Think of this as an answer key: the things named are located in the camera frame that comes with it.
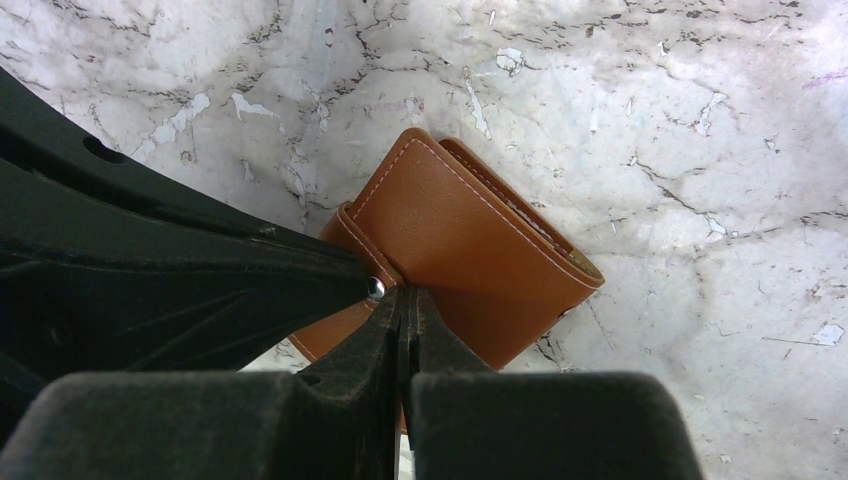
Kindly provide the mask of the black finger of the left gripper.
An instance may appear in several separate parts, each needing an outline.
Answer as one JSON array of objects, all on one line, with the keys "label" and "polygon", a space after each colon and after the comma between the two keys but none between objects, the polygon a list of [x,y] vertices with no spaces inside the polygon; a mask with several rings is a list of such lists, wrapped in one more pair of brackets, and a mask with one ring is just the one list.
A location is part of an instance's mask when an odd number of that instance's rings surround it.
[{"label": "black finger of the left gripper", "polygon": [[238,370],[368,293],[349,251],[174,181],[1,76],[1,420],[75,372]]}]

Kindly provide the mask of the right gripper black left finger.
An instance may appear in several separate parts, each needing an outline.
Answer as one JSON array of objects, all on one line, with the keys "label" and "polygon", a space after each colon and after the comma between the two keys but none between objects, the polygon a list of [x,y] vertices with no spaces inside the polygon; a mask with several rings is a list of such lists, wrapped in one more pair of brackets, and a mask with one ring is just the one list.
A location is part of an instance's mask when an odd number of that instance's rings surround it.
[{"label": "right gripper black left finger", "polygon": [[394,479],[401,291],[298,373],[85,373],[44,389],[5,479]]}]

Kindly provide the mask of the brown leather card holder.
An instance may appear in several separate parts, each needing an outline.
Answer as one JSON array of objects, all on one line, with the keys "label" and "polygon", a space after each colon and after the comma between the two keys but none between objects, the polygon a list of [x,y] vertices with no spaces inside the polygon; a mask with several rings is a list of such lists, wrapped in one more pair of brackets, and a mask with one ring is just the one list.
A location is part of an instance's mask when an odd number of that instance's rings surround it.
[{"label": "brown leather card holder", "polygon": [[419,286],[499,369],[604,282],[599,269],[464,144],[405,130],[320,235],[385,287]]}]

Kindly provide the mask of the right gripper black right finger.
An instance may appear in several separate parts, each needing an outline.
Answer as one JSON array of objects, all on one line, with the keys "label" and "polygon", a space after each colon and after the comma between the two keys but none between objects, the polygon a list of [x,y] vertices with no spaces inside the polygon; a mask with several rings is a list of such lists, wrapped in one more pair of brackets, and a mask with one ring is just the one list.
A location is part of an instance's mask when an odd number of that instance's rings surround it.
[{"label": "right gripper black right finger", "polygon": [[405,293],[406,422],[419,479],[699,479],[671,394],[634,372],[499,373]]}]

